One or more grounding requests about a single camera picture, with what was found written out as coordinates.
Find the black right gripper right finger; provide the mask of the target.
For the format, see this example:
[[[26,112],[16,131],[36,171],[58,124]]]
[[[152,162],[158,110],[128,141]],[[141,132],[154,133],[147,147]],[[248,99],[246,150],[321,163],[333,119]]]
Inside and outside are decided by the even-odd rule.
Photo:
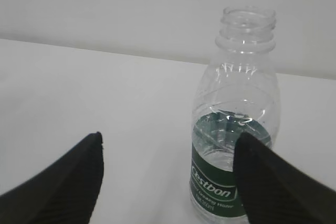
[[[335,190],[247,132],[235,144],[233,174],[249,223],[335,223]]]

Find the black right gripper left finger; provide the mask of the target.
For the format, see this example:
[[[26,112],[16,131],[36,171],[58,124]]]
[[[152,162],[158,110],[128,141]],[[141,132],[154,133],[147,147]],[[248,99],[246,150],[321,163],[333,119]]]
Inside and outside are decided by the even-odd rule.
[[[91,133],[1,195],[1,223],[89,223],[104,176],[103,139]]]

